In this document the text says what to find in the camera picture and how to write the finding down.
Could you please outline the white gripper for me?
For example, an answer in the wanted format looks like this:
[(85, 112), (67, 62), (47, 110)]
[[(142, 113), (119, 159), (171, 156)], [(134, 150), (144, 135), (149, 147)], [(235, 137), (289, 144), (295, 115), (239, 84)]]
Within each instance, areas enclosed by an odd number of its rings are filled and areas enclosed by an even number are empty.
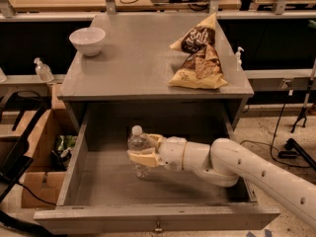
[(187, 141), (181, 137), (166, 138), (161, 134), (149, 133), (149, 144), (151, 148), (141, 151), (127, 150), (129, 159), (147, 167), (163, 166), (170, 171), (181, 171), (182, 161)]

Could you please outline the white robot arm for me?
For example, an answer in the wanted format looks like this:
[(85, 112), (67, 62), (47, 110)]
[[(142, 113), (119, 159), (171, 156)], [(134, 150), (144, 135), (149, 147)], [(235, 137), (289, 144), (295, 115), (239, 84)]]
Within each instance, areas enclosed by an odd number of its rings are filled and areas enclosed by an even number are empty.
[(139, 165), (191, 171), (214, 185), (228, 188), (243, 178), (316, 229), (316, 186), (259, 157), (228, 138), (210, 145), (158, 134), (128, 140), (129, 159)]

